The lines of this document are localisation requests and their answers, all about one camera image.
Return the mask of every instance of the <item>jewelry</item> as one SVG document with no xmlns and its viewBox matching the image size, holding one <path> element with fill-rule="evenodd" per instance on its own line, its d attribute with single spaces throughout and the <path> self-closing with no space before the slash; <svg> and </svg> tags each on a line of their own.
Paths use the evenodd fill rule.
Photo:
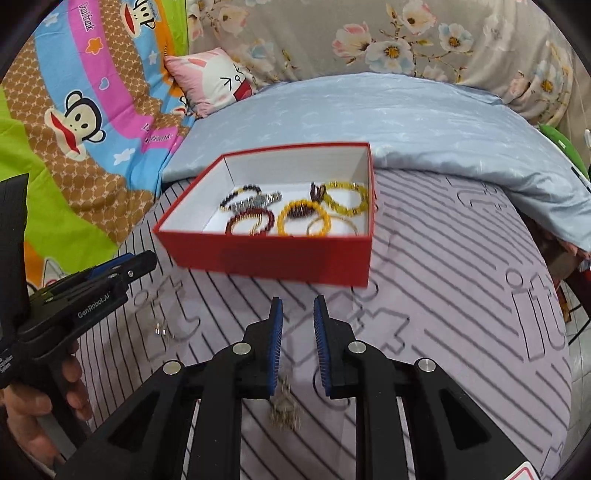
<svg viewBox="0 0 591 480">
<path fill-rule="evenodd" d="M 276 392 L 270 400 L 271 424 L 280 430 L 290 429 L 296 432 L 301 426 L 300 407 L 293 395 L 287 378 L 279 376 L 279 392 Z"/>
<path fill-rule="evenodd" d="M 355 232 L 355 235 L 359 235 L 359 231 L 357 230 L 357 227 L 355 226 L 355 224 L 349 220 L 348 218 L 345 217 L 340 217 L 338 215 L 329 215 L 329 217 L 331 218 L 335 218 L 337 220 L 341 220 L 342 222 L 347 223 Z M 308 224 L 308 228 L 306 229 L 306 235 L 310 234 L 310 228 L 312 228 L 312 225 L 314 225 L 315 223 L 318 223 L 322 220 L 322 217 L 316 217 L 314 220 L 312 220 L 309 224 Z"/>
<path fill-rule="evenodd" d="M 267 193 L 266 195 L 259 194 L 254 197 L 250 197 L 246 200 L 241 200 L 230 205 L 232 213 L 242 213 L 251 208 L 265 208 L 275 202 L 283 200 L 281 192 Z"/>
<path fill-rule="evenodd" d="M 285 232 L 285 219 L 287 218 L 290 211 L 300 206 L 314 209 L 324 221 L 324 227 L 322 227 L 322 230 L 318 233 L 312 233 L 309 236 L 326 236 L 327 233 L 330 232 L 331 227 L 329 214 L 326 213 L 326 210 L 324 210 L 319 203 L 312 202 L 311 200 L 295 200 L 287 204 L 287 206 L 281 211 L 279 217 L 277 218 L 277 232 L 279 233 L 279 236 L 288 235 Z"/>
<path fill-rule="evenodd" d="M 332 198 L 328 193 L 324 194 L 324 201 L 326 204 L 332 208 L 336 213 L 347 216 L 347 217 L 354 217 L 359 215 L 360 213 L 366 211 L 369 206 L 369 196 L 367 189 L 358 183 L 351 183 L 349 181 L 331 181 L 330 183 L 325 183 L 324 187 L 328 189 L 345 189 L 345 190 L 354 190 L 361 195 L 361 203 L 357 205 L 357 207 L 347 208 L 344 205 L 341 205 L 338 202 L 335 202 L 334 198 Z"/>
<path fill-rule="evenodd" d="M 230 209 L 227 207 L 228 202 L 244 192 L 256 192 L 260 194 L 261 188 L 256 185 L 244 185 L 243 187 L 234 190 L 230 195 L 228 195 L 226 198 L 222 200 L 222 202 L 220 203 L 220 210 L 223 210 L 224 212 L 230 211 Z"/>
<path fill-rule="evenodd" d="M 267 216 L 267 225 L 263 230 L 257 231 L 261 226 L 262 218 L 264 216 Z M 251 228 L 250 232 L 248 232 L 248 235 L 266 235 L 273 228 L 273 225 L 275 225 L 275 215 L 272 211 L 266 210 L 264 208 L 251 208 L 234 215 L 228 220 L 228 223 L 226 224 L 226 235 L 234 235 L 234 227 L 238 222 L 244 220 L 245 218 L 258 219 L 258 222 L 255 224 L 255 226 Z"/>
<path fill-rule="evenodd" d="M 312 202 L 316 202 L 318 204 L 322 203 L 322 199 L 324 198 L 325 193 L 326 188 L 324 185 L 320 185 L 320 187 L 317 187 L 316 185 L 314 185 L 314 183 L 312 184 L 312 187 L 310 188 L 310 198 L 312 199 Z M 291 219 L 306 218 L 311 215 L 314 215 L 314 212 L 315 210 L 312 207 L 300 205 L 298 207 L 291 209 L 287 213 L 287 216 Z"/>
</svg>

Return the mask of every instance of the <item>green fabric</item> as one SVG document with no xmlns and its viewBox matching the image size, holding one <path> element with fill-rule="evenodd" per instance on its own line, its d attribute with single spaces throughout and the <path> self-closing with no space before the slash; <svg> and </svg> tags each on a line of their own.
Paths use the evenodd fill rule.
<svg viewBox="0 0 591 480">
<path fill-rule="evenodd" d="M 189 31 L 187 29 L 187 7 L 184 0 L 161 0 L 166 23 L 173 38 L 176 56 L 189 53 Z"/>
<path fill-rule="evenodd" d="M 45 164 L 29 147 L 22 123 L 10 117 L 0 87 L 0 180 L 21 173 L 29 174 L 25 239 L 39 256 L 53 258 L 68 273 L 113 256 L 117 247 L 109 237 L 72 212 Z"/>
<path fill-rule="evenodd" d="M 549 125 L 540 125 L 540 132 L 552 140 L 552 143 L 562 150 L 564 155 L 566 155 L 573 165 L 581 171 L 584 177 L 587 180 L 589 179 L 589 173 L 585 168 L 585 163 L 583 162 L 581 155 L 579 155 L 579 152 L 577 152 L 577 149 L 568 138 Z"/>
</svg>

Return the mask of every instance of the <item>wristwatch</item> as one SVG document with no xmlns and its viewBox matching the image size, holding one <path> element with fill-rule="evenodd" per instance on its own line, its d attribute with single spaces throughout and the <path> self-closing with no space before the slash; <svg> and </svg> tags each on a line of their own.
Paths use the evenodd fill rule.
<svg viewBox="0 0 591 480">
<path fill-rule="evenodd" d="M 272 203 L 280 202 L 283 199 L 281 192 L 273 192 L 267 194 L 259 194 L 254 197 L 241 200 L 230 205 L 230 210 L 235 215 L 238 213 L 245 212 L 250 208 L 265 208 Z"/>
</svg>

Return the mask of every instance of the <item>pink pillow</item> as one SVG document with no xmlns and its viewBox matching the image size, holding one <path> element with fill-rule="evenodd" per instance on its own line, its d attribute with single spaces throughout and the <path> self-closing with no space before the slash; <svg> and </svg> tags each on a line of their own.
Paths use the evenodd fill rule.
<svg viewBox="0 0 591 480">
<path fill-rule="evenodd" d="M 256 93 L 250 72 L 221 48 L 183 57 L 167 56 L 164 63 L 201 117 Z"/>
</svg>

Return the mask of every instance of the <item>finger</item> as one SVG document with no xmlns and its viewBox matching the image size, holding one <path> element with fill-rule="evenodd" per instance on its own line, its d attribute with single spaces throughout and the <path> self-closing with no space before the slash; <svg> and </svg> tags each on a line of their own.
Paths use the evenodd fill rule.
<svg viewBox="0 0 591 480">
<path fill-rule="evenodd" d="M 51 411 L 51 400 L 33 387 L 20 383 L 10 384 L 4 391 L 7 408 L 21 415 L 40 416 Z"/>
<path fill-rule="evenodd" d="M 35 417 L 11 412 L 8 416 L 8 428 L 28 453 L 47 466 L 53 465 L 59 452 Z"/>
<path fill-rule="evenodd" d="M 84 383 L 80 380 L 70 385 L 68 393 L 66 394 L 66 400 L 70 404 L 70 407 L 80 410 L 88 403 L 88 392 Z"/>
<path fill-rule="evenodd" d="M 90 420 L 93 417 L 92 407 L 90 406 L 90 403 L 87 403 L 81 409 L 76 410 L 76 416 L 84 421 Z"/>
<path fill-rule="evenodd" d="M 70 355 L 74 355 L 74 353 L 76 353 L 79 349 L 80 349 L 80 343 L 78 342 L 78 340 L 74 340 L 74 343 L 71 344 L 70 347 L 68 348 L 68 353 Z"/>
<path fill-rule="evenodd" d="M 70 383 L 82 378 L 82 367 L 75 356 L 68 356 L 61 364 L 61 373 Z"/>
</svg>

